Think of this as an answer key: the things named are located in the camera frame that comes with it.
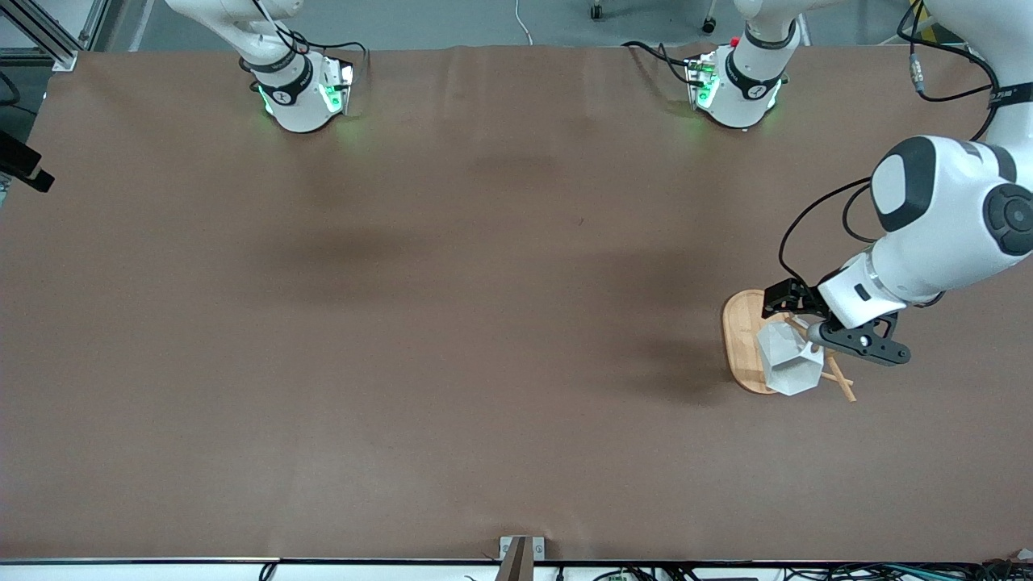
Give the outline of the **slanted aluminium frame profile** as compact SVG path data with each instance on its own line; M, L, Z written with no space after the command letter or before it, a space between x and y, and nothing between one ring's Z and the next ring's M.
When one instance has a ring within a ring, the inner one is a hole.
M52 70L59 73L74 71L82 49L80 41L54 16L49 16L36 0L0 0L0 12L52 59Z

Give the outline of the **upright aluminium frame profile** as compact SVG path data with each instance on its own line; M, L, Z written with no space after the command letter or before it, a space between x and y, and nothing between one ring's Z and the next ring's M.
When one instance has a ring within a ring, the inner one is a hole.
M98 45L98 38L104 19L107 17L111 1L113 0L89 0L89 10L79 34L80 44L84 49L94 49Z

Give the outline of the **white faceted cup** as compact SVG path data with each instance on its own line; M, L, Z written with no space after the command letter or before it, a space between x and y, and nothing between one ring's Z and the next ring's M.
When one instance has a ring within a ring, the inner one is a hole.
M824 349L785 320L766 323L756 336L768 389L793 396L822 381Z

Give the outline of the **brown post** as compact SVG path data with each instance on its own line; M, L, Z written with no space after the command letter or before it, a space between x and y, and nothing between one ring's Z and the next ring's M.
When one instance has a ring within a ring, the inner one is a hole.
M500 565L494 581L533 581L537 553L535 537L501 537L499 549Z

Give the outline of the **metal edge bracket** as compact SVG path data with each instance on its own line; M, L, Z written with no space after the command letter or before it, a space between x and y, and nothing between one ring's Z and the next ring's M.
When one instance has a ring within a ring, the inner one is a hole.
M527 553L532 555L535 562L546 560L546 538L543 536L502 536L499 537L499 562L506 559L509 549L513 545L519 545L519 540L523 538L523 546Z

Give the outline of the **brown table cover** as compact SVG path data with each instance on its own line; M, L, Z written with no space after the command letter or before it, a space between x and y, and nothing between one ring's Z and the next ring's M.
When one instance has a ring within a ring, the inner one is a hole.
M613 48L378 52L312 135L229 52L84 54L0 209L0 558L987 560L1033 550L1033 261L914 359L752 395L720 312L893 144L901 45L717 127Z

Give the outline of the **bamboo cup rack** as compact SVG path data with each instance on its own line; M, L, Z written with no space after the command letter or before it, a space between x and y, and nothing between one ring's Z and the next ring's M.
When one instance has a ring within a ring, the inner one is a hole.
M724 304L721 312L721 328L726 350L726 361L734 381L751 393L760 395L781 395L768 389L763 377L763 365L759 356L756 336L759 330L770 322L785 320L805 333L812 324L788 313L775 314L763 318L763 290L748 288L739 290ZM846 378L836 361L833 349L824 349L824 370L822 380L836 383L847 401L855 402L853 383Z

